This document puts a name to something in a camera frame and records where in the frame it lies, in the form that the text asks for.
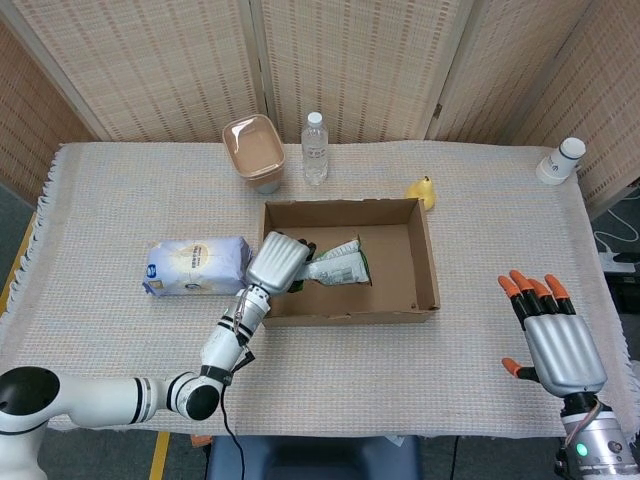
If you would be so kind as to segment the left silver black-fingered robot hand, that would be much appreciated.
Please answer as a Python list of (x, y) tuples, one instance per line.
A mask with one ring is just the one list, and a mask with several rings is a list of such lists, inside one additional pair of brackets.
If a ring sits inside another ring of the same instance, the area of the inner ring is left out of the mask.
[(286, 293), (310, 254), (307, 244), (276, 231), (270, 232), (250, 262), (247, 283), (269, 296)]

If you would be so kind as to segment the right silver orange-tipped robot hand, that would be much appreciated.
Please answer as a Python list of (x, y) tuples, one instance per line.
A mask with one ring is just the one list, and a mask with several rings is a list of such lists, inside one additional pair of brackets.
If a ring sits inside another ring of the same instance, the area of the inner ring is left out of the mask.
[(562, 399), (592, 399), (607, 374), (584, 319), (576, 313), (564, 285), (552, 274), (542, 282), (512, 270), (498, 277), (524, 334), (533, 364), (503, 358), (513, 377), (540, 384)]

